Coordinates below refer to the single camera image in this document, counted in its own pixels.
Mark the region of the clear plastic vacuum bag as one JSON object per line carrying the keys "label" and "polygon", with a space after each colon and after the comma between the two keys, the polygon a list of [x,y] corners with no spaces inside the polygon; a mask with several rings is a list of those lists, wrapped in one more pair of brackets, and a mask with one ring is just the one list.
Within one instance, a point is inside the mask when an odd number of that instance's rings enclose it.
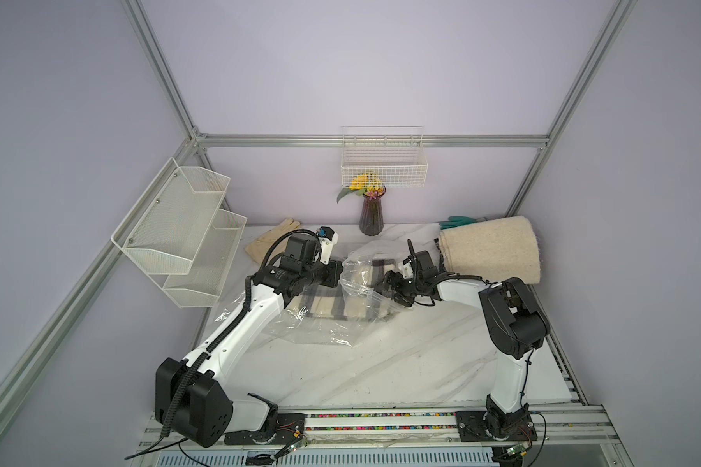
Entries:
{"label": "clear plastic vacuum bag", "polygon": [[398,272],[407,247],[377,239],[364,245],[338,244],[343,261],[337,287],[313,285],[292,299],[264,332],[294,344],[353,346],[374,324],[387,322],[406,307],[374,290],[388,272]]}

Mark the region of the cream fuzzy scarf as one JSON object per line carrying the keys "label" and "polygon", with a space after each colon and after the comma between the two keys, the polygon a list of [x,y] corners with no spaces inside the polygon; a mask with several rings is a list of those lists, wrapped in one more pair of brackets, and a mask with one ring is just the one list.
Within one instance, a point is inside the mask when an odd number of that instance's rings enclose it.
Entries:
{"label": "cream fuzzy scarf", "polygon": [[508,217],[444,230],[439,236],[448,272],[480,276],[490,282],[517,277],[541,282],[541,256],[532,223]]}

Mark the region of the cream navy striped scarf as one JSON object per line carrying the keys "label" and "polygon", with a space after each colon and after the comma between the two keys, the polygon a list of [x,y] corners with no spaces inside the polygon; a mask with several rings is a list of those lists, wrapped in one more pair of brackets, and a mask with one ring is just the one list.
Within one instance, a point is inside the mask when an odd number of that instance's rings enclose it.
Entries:
{"label": "cream navy striped scarf", "polygon": [[397,272],[395,260],[346,260],[337,288],[313,285],[294,298],[287,310],[297,318],[346,321],[389,320],[399,305],[374,290],[387,272]]}

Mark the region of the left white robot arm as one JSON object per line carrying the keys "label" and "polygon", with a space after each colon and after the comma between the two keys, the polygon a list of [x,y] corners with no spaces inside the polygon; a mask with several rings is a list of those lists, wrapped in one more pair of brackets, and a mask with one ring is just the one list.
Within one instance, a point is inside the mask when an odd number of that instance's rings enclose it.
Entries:
{"label": "left white robot arm", "polygon": [[230,398],[233,369],[262,330],[310,286],[335,288],[343,265],[332,257],[339,236],[331,227],[283,233],[268,247],[260,266],[245,278],[243,301],[199,346],[180,360],[167,358],[155,375],[159,438],[138,452],[150,455],[177,433],[203,448],[226,433],[267,438],[277,430],[278,407],[257,394]]}

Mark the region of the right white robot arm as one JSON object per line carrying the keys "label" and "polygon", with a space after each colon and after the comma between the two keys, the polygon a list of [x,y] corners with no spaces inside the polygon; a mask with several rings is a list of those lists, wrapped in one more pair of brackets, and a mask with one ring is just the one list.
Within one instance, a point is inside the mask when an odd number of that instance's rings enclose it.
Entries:
{"label": "right white robot arm", "polygon": [[397,272],[387,272],[374,291],[403,307],[418,299],[468,305],[482,311],[488,335],[498,350],[497,373],[486,397],[486,410],[477,423],[478,436],[504,441],[532,421],[526,389],[534,353],[550,333],[550,323],[537,299],[517,277],[492,282],[474,274],[446,272],[430,253],[407,242],[409,256]]}

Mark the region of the dark purple glass vase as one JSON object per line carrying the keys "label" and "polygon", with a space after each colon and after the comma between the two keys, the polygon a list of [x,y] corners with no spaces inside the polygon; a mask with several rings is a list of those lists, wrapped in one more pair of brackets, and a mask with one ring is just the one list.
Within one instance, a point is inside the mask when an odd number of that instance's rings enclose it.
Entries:
{"label": "dark purple glass vase", "polygon": [[359,229],[368,237],[379,235],[384,229],[382,198],[385,190],[372,191],[363,195],[363,204],[359,218]]}

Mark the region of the beige leather glove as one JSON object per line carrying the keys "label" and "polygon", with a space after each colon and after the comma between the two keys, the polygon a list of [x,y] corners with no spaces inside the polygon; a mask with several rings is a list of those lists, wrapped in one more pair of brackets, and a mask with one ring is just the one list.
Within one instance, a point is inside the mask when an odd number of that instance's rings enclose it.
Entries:
{"label": "beige leather glove", "polygon": [[286,218],[282,223],[278,224],[274,229],[263,233],[260,237],[257,237],[255,241],[249,243],[245,247],[245,252],[247,255],[257,264],[260,264],[268,253],[269,248],[276,242],[276,240],[284,234],[298,230],[301,228],[301,223],[292,218]]}

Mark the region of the green rubber glove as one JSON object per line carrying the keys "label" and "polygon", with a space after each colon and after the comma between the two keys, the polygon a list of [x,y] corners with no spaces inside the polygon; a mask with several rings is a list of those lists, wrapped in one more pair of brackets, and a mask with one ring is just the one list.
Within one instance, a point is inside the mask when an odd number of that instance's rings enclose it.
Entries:
{"label": "green rubber glove", "polygon": [[442,230],[449,230],[449,229],[463,227],[466,225],[476,224],[479,222],[480,222],[480,219],[472,218],[469,216],[450,216],[447,220],[440,221],[438,223],[438,225],[439,225],[440,229],[442,229]]}

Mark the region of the yellow flower bouquet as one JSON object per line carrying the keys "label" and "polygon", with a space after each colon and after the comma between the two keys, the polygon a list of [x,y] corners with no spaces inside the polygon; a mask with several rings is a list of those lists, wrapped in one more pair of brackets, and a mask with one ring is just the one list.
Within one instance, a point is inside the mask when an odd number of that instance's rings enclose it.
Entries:
{"label": "yellow flower bouquet", "polygon": [[387,192],[387,187],[383,180],[371,173],[362,173],[350,182],[348,186],[344,186],[336,198],[336,202],[340,202],[343,198],[350,195],[356,195],[368,200],[377,200]]}

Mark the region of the white mesh two-tier shelf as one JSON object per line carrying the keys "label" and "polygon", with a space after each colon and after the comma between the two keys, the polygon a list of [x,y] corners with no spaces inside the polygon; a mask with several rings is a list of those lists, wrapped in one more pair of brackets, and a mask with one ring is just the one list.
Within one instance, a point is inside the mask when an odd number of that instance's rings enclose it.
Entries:
{"label": "white mesh two-tier shelf", "polygon": [[169,159],[111,235],[181,309],[219,301],[247,218],[226,208],[230,178]]}

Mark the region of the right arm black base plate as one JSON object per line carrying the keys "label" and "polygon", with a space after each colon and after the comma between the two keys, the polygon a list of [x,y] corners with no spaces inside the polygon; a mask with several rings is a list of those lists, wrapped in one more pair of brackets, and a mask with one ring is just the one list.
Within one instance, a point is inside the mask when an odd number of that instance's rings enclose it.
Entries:
{"label": "right arm black base plate", "polygon": [[459,411],[456,425],[462,442],[534,442],[537,441],[528,410],[502,414],[499,410]]}

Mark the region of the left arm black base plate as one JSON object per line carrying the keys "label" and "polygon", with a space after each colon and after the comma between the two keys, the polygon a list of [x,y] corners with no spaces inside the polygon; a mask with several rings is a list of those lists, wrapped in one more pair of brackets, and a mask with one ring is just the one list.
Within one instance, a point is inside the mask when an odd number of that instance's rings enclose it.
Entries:
{"label": "left arm black base plate", "polygon": [[307,416],[301,413],[276,413],[256,431],[227,432],[226,446],[283,446],[296,439],[296,433],[305,430]]}

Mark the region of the aluminium mounting rail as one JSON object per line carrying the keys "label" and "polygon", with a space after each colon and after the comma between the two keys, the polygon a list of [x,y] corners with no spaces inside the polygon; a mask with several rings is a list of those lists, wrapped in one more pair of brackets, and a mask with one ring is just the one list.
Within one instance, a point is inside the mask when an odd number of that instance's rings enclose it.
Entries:
{"label": "aluminium mounting rail", "polygon": [[[604,445],[618,444],[619,435],[601,406],[580,404],[537,405],[530,409],[537,441],[534,442],[462,442],[455,413],[474,409],[418,409],[408,411],[313,411],[307,416],[305,430],[296,433],[310,445],[320,447],[440,445],[444,443],[512,446],[525,443],[537,448],[541,444]],[[224,447],[224,435],[215,446]]]}

